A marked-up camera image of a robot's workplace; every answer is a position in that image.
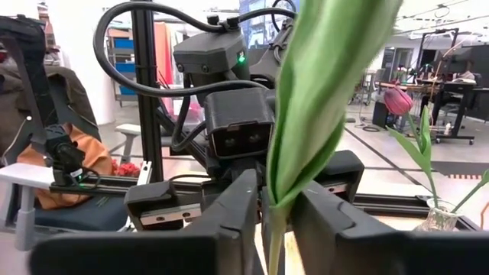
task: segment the gray floor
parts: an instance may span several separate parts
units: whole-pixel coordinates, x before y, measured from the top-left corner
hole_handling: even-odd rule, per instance
[[[372,108],[364,108],[362,116],[371,118]],[[348,107],[348,117],[358,121],[358,106]],[[103,142],[107,148],[114,148],[124,141],[124,136],[115,133],[116,125],[124,123],[138,124],[138,107],[135,103],[125,103],[123,108],[117,111],[117,122],[113,125],[104,125],[100,128]],[[355,127],[359,123],[347,125],[339,150],[352,150],[367,167],[361,180],[365,188],[375,189],[376,186],[385,186],[385,183],[421,184],[429,189],[429,184],[419,167],[409,158],[397,142],[382,130],[376,133],[363,131]],[[489,152],[489,123],[464,120],[467,134],[476,136],[475,144],[469,146],[467,141],[446,141],[433,146],[433,160],[480,162],[489,163],[489,158],[484,152]],[[122,148],[114,150],[115,154],[121,154]],[[164,156],[168,156],[167,149],[163,150]],[[133,155],[142,155],[141,139],[134,142]],[[142,159],[134,158],[133,163],[140,163]],[[164,160],[165,177],[174,176],[189,171],[203,172],[203,168],[193,160]],[[457,203],[473,186],[477,180],[454,180],[439,173],[434,174],[436,188],[439,195],[448,201]],[[0,200],[5,192],[0,185]],[[463,210],[465,214],[476,224],[480,223],[480,212],[489,202],[489,186],[483,187],[472,199],[466,203]],[[0,275],[25,274],[24,259],[26,253],[21,253],[13,248],[13,236],[0,233]]]

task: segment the black cable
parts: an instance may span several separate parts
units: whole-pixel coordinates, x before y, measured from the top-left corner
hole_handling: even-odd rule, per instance
[[[225,90],[232,89],[244,89],[244,88],[254,88],[259,87],[266,89],[267,87],[255,83],[249,80],[232,80],[226,82],[217,82],[205,86],[186,88],[186,89],[167,89],[162,90],[150,86],[141,85],[137,82],[134,82],[131,79],[126,78],[120,72],[118,72],[113,65],[107,59],[104,50],[104,40],[105,40],[105,32],[115,17],[121,15],[127,11],[133,10],[150,10],[150,11],[158,11],[163,12],[168,15],[175,16],[182,21],[185,21],[188,24],[191,24],[193,27],[196,27],[202,31],[208,32],[224,32],[225,29],[223,26],[212,26],[209,24],[204,24],[194,18],[191,18],[189,15],[182,13],[174,8],[170,8],[164,5],[159,5],[153,2],[126,2],[116,5],[110,8],[101,18],[99,23],[97,24],[97,28],[95,31],[95,36],[93,38],[93,50],[95,51],[96,59],[99,62],[101,68],[110,76],[114,81],[118,84],[127,87],[129,89],[134,90],[137,94],[151,96],[151,97],[182,97],[188,95],[197,95],[200,93],[210,93],[210,92],[220,92]],[[281,8],[272,8],[272,9],[264,9],[265,11],[261,11],[261,13],[254,14],[248,13],[246,14],[246,18],[254,18],[256,16],[269,14],[271,12],[277,12],[278,14],[290,15],[291,11],[283,10]]]
[[[175,129],[171,135],[171,148],[176,152],[185,149],[185,147],[187,147],[189,143],[200,134],[200,132],[206,129],[206,122],[200,122],[182,141],[179,142],[179,139],[182,136],[183,124],[185,122],[186,115],[189,112],[189,107],[190,97],[186,96],[183,98],[180,113],[176,119]]]
[[[190,141],[193,141],[194,138],[196,138],[202,131],[204,131],[206,129],[206,122],[203,121],[203,122],[200,122],[193,130],[191,130],[191,132],[180,142],[180,143],[173,143],[173,135],[172,135],[172,144],[171,144],[171,148],[178,152],[178,151],[181,151],[183,149],[185,149]]]
[[[274,49],[274,57],[275,57],[275,60],[281,64],[282,63],[282,57],[280,57],[280,48],[279,47],[275,47]]]
[[[297,14],[294,11],[289,11],[285,8],[261,8],[256,11],[250,11],[243,15],[239,15],[238,18],[240,22],[243,22],[263,15],[285,15],[290,18],[295,18]]]
[[[174,181],[174,180],[184,179],[184,178],[211,179],[211,177],[208,175],[181,174],[181,175],[172,176],[171,178],[168,179],[168,181]]]
[[[297,12],[297,7],[292,2],[292,0],[275,0],[275,2],[272,4],[272,8],[277,7],[277,5],[280,1],[285,1],[285,2],[289,3],[290,7],[292,7],[292,11]],[[275,30],[280,31],[280,27],[277,24],[277,20],[275,20],[275,14],[272,14],[272,24],[274,24]]]

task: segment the ceiling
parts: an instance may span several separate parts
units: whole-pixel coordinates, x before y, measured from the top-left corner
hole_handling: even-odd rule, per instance
[[[105,7],[112,7],[124,0],[99,0]],[[154,0],[182,10],[199,20],[213,10],[238,10],[240,0]],[[168,15],[156,15],[155,18],[171,18]],[[119,21],[129,23],[129,13],[117,17]],[[411,32],[426,32],[434,28],[460,28],[461,31],[486,34],[489,26],[488,0],[404,0],[397,15],[395,31],[409,35]]]

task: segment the red object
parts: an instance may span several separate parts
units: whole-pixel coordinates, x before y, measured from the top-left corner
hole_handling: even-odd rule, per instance
[[[387,110],[394,115],[404,115],[413,107],[413,100],[399,87],[388,89],[384,94]]]
[[[3,63],[7,59],[7,53],[0,53],[0,63]]]
[[[139,177],[141,172],[141,169],[134,163],[123,163],[119,166],[116,160],[112,160],[112,167],[116,176]]]

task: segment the tulip leaf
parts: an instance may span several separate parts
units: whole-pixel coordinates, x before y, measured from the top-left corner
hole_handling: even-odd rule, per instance
[[[288,215],[341,138],[355,83],[392,34],[401,0],[301,3],[277,81],[277,120],[267,155],[269,274],[276,275]]]
[[[394,136],[396,138],[397,142],[410,155],[411,159],[413,159],[413,161],[416,164],[418,164],[419,168],[421,168],[421,170],[423,170],[423,172],[426,175],[430,175],[431,176],[431,163],[430,163],[430,160],[427,160],[419,152],[419,150],[416,148],[416,146],[414,146],[414,144],[410,140],[408,140],[407,138],[405,138],[400,132],[398,132],[398,131],[396,131],[394,129],[391,129],[391,128],[387,128],[387,130],[389,131],[389,133],[392,136]]]
[[[429,129],[429,110],[425,106],[423,109],[423,113],[421,114],[421,148],[419,151],[425,159],[431,161],[431,133]]]
[[[462,201],[460,201],[457,206],[452,210],[452,213],[457,212],[482,186],[489,183],[489,169],[485,170],[482,174],[482,180],[471,190]]]

